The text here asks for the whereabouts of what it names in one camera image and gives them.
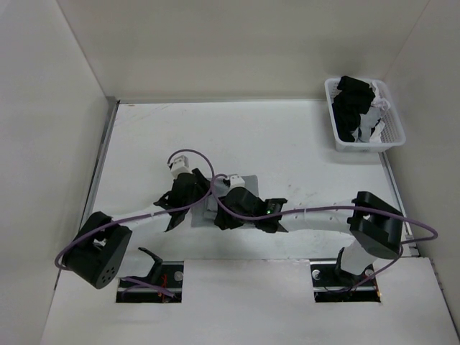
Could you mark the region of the grey tank top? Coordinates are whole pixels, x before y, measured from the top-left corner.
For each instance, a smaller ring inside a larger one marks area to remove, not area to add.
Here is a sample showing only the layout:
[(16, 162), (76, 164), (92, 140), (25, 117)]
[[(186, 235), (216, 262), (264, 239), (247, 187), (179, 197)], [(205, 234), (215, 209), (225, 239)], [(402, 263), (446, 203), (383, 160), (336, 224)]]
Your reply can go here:
[[(255, 196), (259, 195), (258, 178), (256, 175), (246, 175), (241, 177), (244, 187)], [(229, 192), (229, 187), (224, 185), (223, 180), (217, 180), (215, 190), (218, 197), (223, 197)], [(217, 216), (218, 205), (212, 195), (205, 201), (191, 209), (191, 227), (200, 228), (214, 226), (214, 219)]]

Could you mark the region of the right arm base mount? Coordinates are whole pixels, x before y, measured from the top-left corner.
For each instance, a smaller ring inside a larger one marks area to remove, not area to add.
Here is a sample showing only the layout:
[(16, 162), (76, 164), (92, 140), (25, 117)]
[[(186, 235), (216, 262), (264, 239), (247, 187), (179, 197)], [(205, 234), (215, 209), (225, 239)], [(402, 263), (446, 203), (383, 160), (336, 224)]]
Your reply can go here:
[(374, 274), (373, 265), (368, 265), (360, 275), (341, 271), (331, 260), (310, 263), (313, 297), (317, 303), (380, 303), (377, 280), (373, 278), (359, 287), (358, 282)]

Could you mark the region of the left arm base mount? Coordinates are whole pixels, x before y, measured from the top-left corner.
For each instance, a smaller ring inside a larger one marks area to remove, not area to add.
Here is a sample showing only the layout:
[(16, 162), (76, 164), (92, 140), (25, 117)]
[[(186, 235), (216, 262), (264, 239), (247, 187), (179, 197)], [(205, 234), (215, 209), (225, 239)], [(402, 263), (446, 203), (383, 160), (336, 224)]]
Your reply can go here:
[(184, 281), (184, 261), (182, 262), (163, 262), (156, 278), (151, 285), (165, 288), (174, 294), (173, 297), (157, 292), (155, 289), (140, 285), (135, 282), (121, 280), (116, 291), (116, 303), (147, 303), (165, 304), (181, 303)]

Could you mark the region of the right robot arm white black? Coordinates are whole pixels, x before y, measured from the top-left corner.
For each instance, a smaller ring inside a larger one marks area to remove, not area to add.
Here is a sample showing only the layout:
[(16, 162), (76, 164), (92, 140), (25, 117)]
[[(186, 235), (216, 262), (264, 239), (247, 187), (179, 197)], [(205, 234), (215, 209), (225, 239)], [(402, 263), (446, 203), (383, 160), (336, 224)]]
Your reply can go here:
[(333, 231), (354, 237), (339, 250), (329, 271), (319, 270), (313, 279), (322, 286), (351, 287), (377, 259), (400, 255), (403, 222), (389, 217), (401, 213), (376, 195), (359, 191), (355, 198), (340, 203), (340, 209), (306, 211), (307, 205), (289, 204), (285, 198), (262, 200), (246, 188), (231, 189), (217, 198), (214, 224), (222, 230), (249, 224), (268, 234), (303, 230)]

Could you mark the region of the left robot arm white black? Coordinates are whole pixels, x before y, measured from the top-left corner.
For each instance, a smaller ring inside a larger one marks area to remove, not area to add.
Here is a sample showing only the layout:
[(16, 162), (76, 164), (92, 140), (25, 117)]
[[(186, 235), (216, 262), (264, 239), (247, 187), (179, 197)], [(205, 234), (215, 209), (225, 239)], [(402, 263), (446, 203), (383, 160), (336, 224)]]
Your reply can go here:
[(92, 213), (57, 263), (98, 290), (114, 278), (154, 286), (161, 278), (162, 260), (145, 247), (145, 241), (182, 223), (209, 188), (210, 182), (196, 168), (179, 174), (171, 190), (151, 206), (122, 216), (118, 222), (101, 211)]

